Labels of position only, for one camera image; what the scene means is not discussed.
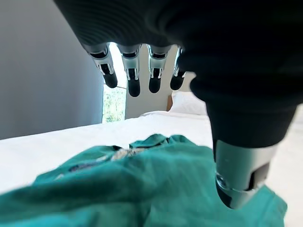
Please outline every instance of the teal t-shirt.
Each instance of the teal t-shirt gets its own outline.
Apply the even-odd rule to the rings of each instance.
[[[286,209],[266,186],[243,208],[225,207],[212,150],[155,134],[129,149],[90,148],[0,196],[0,226],[282,227]]]

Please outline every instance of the white wall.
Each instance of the white wall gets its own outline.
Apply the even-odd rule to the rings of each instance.
[[[140,52],[140,85],[141,93],[138,97],[126,96],[126,111],[125,118],[138,117],[143,113],[155,110],[166,110],[167,98],[171,94],[170,79],[175,63],[177,47],[173,46],[167,57],[165,70],[161,79],[160,91],[153,94],[149,91],[149,70],[148,70],[148,50],[146,45],[143,45]],[[189,83],[195,77],[194,73],[187,73],[181,87],[181,91],[190,91]]]
[[[102,94],[52,0],[0,1],[0,139],[99,123]]]

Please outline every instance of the white bedsheet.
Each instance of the white bedsheet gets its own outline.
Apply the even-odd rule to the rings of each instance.
[[[97,124],[32,136],[0,140],[0,193],[32,183],[37,175],[96,145],[128,144],[160,133],[181,134],[212,147],[207,116],[150,112],[123,122]],[[272,162],[267,185],[288,203],[286,226],[301,225],[303,204],[303,123],[290,128]]]

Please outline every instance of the wooden headboard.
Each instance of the wooden headboard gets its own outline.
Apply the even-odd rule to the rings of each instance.
[[[169,111],[172,107],[172,96],[169,95],[167,98],[167,107],[166,107],[166,111]]]

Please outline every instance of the robotic hand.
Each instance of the robotic hand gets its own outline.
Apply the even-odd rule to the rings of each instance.
[[[106,43],[118,44],[132,96],[140,93],[140,45],[149,48],[151,92],[167,51],[179,45],[171,88],[195,72],[190,88],[206,102],[218,194],[229,208],[244,205],[303,101],[303,2],[54,1],[109,87],[117,81]]]

